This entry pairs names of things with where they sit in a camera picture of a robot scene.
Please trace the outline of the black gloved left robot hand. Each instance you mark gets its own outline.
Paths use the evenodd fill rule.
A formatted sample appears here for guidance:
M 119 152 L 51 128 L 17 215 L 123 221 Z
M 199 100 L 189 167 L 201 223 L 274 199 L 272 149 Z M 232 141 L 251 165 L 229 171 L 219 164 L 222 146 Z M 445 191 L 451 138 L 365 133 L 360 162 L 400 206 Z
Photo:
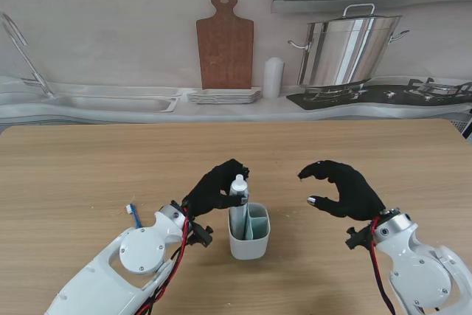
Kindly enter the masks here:
M 247 198 L 230 195 L 231 184 L 237 175 L 242 175 L 246 180 L 249 169 L 236 159 L 230 159 L 206 173 L 182 200 L 181 206 L 189 218 L 207 214 L 213 209 L 223 210 L 246 204 Z

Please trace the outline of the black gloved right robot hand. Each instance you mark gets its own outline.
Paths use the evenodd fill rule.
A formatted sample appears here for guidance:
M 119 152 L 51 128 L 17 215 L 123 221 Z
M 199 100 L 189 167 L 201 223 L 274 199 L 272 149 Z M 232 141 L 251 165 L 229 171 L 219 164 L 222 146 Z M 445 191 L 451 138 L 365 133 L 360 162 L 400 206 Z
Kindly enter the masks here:
M 318 210 L 337 218 L 368 221 L 374 220 L 386 209 L 364 176 L 350 165 L 321 160 L 304 167 L 298 174 L 300 180 L 311 176 L 335 184 L 339 193 L 338 201 L 317 195 L 309 197 L 308 203 Z

